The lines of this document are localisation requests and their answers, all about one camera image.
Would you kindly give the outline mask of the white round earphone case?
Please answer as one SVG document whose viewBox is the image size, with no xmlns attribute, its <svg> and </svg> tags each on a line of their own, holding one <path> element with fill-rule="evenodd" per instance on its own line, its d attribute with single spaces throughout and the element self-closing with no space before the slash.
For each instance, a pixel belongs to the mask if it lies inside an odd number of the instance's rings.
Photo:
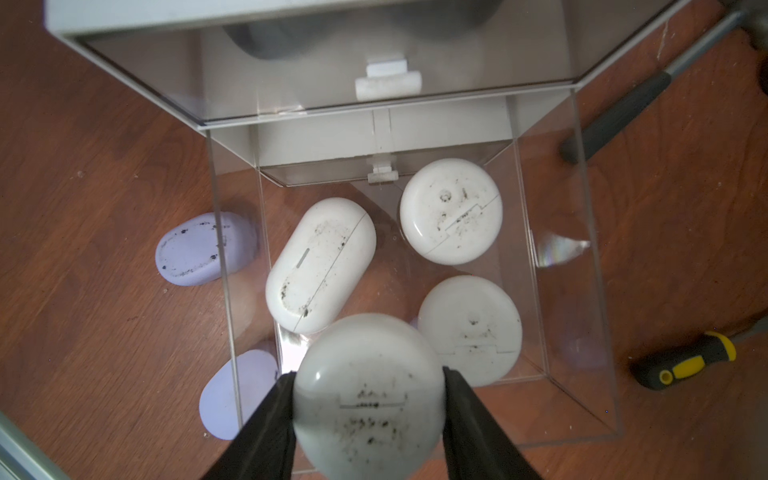
<svg viewBox="0 0 768 480">
<path fill-rule="evenodd" d="M 522 348 L 521 316 L 513 300 L 495 283 L 473 275 L 436 285 L 420 307 L 417 329 L 442 364 L 472 387 L 501 380 Z"/>
<path fill-rule="evenodd" d="M 407 479 L 430 457 L 446 419 L 442 363 L 408 323 L 381 313 L 334 322 L 293 384 L 292 422 L 328 479 Z"/>
<path fill-rule="evenodd" d="M 440 265 L 461 265 L 482 256 L 503 222 L 503 202 L 492 177 L 459 158 L 434 161 L 405 186 L 399 208 L 409 245 Z"/>
</svg>

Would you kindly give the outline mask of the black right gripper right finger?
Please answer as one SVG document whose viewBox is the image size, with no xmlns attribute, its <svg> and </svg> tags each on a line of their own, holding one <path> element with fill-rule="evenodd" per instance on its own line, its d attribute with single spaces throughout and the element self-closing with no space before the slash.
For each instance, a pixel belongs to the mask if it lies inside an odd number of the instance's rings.
<svg viewBox="0 0 768 480">
<path fill-rule="evenodd" d="M 448 367 L 443 373 L 442 438 L 448 478 L 541 480 L 461 373 Z"/>
</svg>

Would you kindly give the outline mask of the clear acrylic drawer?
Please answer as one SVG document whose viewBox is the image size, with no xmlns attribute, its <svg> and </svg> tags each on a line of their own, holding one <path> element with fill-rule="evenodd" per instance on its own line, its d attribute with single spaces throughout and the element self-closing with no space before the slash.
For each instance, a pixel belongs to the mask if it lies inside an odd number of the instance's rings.
<svg viewBox="0 0 768 480">
<path fill-rule="evenodd" d="M 566 90 L 302 117 L 207 135 L 214 209 L 240 215 L 251 234 L 248 264 L 224 255 L 230 348 L 254 347 L 260 328 L 280 370 L 298 367 L 313 335 L 273 323 L 264 288 L 270 267 L 315 202 L 344 197 L 371 216 L 376 251 L 344 315 L 368 311 L 414 321 L 440 281 L 461 274 L 501 287 L 522 322 L 521 354 L 478 389 L 520 448 L 619 437 L 616 374 L 583 162 L 561 158 L 577 135 L 576 95 Z M 416 170 L 455 156 L 477 162 L 503 203 L 500 234 L 479 258 L 442 266 L 421 257 L 399 224 Z"/>
<path fill-rule="evenodd" d="M 197 124 L 573 81 L 663 1 L 356 1 L 82 44 Z"/>
</svg>

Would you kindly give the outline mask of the white drawer cabinet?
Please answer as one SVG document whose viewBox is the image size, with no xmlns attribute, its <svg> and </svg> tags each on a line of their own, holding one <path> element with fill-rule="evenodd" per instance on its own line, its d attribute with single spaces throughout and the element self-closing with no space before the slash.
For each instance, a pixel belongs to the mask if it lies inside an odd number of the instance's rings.
<svg viewBox="0 0 768 480">
<path fill-rule="evenodd" d="M 57 39 L 283 186 L 489 162 L 677 1 L 48 1 Z"/>
</svg>

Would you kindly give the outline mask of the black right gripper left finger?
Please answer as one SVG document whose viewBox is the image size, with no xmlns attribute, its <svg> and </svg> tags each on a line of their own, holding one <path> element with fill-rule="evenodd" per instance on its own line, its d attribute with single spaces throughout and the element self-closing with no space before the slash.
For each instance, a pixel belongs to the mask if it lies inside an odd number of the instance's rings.
<svg viewBox="0 0 768 480">
<path fill-rule="evenodd" d="M 296 449 L 295 372 L 281 375 L 202 479 L 290 479 Z"/>
</svg>

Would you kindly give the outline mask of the purple earphone case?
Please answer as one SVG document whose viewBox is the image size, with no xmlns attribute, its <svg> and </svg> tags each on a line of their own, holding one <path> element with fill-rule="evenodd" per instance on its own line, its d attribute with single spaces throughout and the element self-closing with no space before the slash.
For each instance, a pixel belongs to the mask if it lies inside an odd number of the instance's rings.
<svg viewBox="0 0 768 480">
<path fill-rule="evenodd" d="M 194 217 L 167 232 L 155 250 L 160 275 L 177 286 L 199 286 L 222 276 L 220 257 L 228 273 L 250 264 L 258 253 L 255 228 L 243 216 L 214 212 Z"/>
<path fill-rule="evenodd" d="M 237 356 L 238 391 L 243 422 L 259 407 L 276 382 L 278 366 L 267 350 L 253 349 Z M 215 438 L 233 440 L 240 430 L 231 361 L 209 380 L 199 400 L 205 429 Z"/>
</svg>

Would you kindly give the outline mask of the white oblong earphone case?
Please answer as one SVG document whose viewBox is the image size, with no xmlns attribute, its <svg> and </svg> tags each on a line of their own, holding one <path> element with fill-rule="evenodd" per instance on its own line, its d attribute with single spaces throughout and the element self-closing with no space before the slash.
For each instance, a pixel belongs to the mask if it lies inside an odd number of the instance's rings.
<svg viewBox="0 0 768 480">
<path fill-rule="evenodd" d="M 306 211 L 271 268 L 265 295 L 282 328 L 313 334 L 334 322 L 376 251 L 370 215 L 333 197 Z"/>
</svg>

